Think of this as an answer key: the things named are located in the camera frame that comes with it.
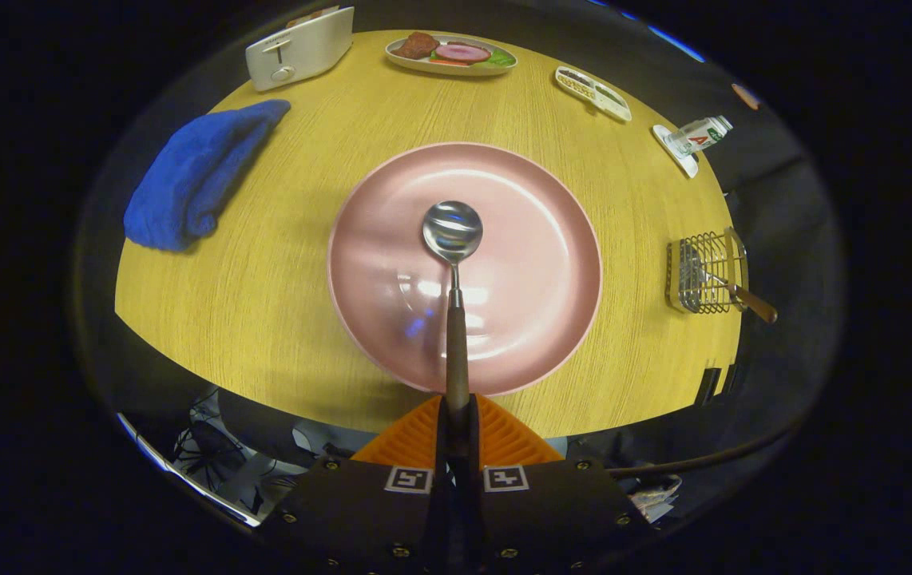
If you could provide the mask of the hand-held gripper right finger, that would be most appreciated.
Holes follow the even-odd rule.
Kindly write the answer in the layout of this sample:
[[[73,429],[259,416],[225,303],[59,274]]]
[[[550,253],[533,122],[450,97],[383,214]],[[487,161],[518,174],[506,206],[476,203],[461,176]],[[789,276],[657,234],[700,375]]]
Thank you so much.
[[[623,571],[656,528],[593,458],[565,458],[495,401],[470,418],[468,561],[478,574]]]

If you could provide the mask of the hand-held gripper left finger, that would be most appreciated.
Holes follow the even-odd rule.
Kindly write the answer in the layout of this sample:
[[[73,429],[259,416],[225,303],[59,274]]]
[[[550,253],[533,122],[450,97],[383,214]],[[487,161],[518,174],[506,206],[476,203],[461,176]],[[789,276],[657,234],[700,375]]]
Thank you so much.
[[[445,574],[446,402],[420,404],[350,458],[321,456],[264,523],[291,574]]]

